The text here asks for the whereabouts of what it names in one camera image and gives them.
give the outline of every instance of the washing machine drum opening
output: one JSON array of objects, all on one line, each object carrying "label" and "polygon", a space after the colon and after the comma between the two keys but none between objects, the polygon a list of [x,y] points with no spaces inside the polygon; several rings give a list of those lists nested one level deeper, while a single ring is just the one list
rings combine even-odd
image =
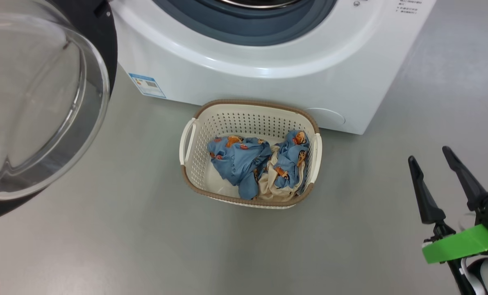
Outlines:
[{"label": "washing machine drum opening", "polygon": [[266,46],[315,28],[336,0],[153,0],[190,29],[237,45]]}]

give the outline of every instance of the white plastic basket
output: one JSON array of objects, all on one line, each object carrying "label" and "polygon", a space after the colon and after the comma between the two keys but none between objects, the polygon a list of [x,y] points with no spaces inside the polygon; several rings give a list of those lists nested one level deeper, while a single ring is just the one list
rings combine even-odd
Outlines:
[{"label": "white plastic basket", "polygon": [[[307,181],[300,196],[287,202],[242,200],[238,187],[222,179],[211,163],[207,144],[216,136],[238,135],[284,141],[291,130],[303,130],[309,138]],[[322,140],[315,120],[302,110],[249,100],[216,100],[205,104],[187,123],[180,139],[180,164],[186,183],[197,193],[241,206],[287,209],[305,199],[313,189],[322,157]]]}]

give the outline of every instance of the white basket handle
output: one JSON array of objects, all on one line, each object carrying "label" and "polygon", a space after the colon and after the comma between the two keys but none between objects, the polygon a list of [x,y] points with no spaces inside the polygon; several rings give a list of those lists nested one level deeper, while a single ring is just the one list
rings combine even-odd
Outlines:
[{"label": "white basket handle", "polygon": [[[184,128],[184,132],[182,132],[182,137],[180,138],[180,149],[179,149],[180,165],[185,165],[189,159],[189,152],[191,151],[191,146],[193,146],[193,140],[191,138],[193,137],[193,135],[195,135],[195,131],[197,129],[197,125],[196,125],[195,121],[197,121],[196,118],[189,120],[189,122],[187,122],[186,127]],[[193,128],[193,130],[191,131],[191,135],[189,136],[189,144],[188,144],[187,150],[184,151],[184,148],[186,145],[186,137],[187,137],[187,134],[189,133],[189,130],[191,128]]]},{"label": "white basket handle", "polygon": [[320,170],[320,161],[322,161],[322,138],[320,137],[320,133],[315,134],[313,138],[313,154],[314,157],[311,158],[311,179],[309,180],[310,183],[315,183],[317,180],[318,171]]}]

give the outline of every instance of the crumpled garment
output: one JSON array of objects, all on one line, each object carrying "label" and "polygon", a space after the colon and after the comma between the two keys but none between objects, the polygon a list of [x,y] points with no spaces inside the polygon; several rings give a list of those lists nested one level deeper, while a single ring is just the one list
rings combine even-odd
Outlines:
[{"label": "crumpled garment", "polygon": [[238,185],[238,194],[251,200],[259,194],[258,179],[272,152],[270,144],[258,138],[215,137],[208,142],[211,162],[223,179]]},{"label": "crumpled garment", "polygon": [[259,178],[259,198],[274,202],[291,200],[305,181],[309,142],[304,131],[290,131],[286,140],[271,147],[272,156]]}]

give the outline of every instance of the gray floor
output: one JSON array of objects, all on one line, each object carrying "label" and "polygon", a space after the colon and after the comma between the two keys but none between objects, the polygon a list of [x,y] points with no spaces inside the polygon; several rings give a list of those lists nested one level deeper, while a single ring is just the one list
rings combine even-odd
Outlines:
[{"label": "gray floor", "polygon": [[121,71],[96,142],[0,218],[2,294],[455,294],[420,252],[406,159],[457,227],[450,145],[488,189],[488,0],[438,0],[363,136],[323,131],[319,179],[293,209],[193,193],[177,146],[197,107],[139,94]]}]

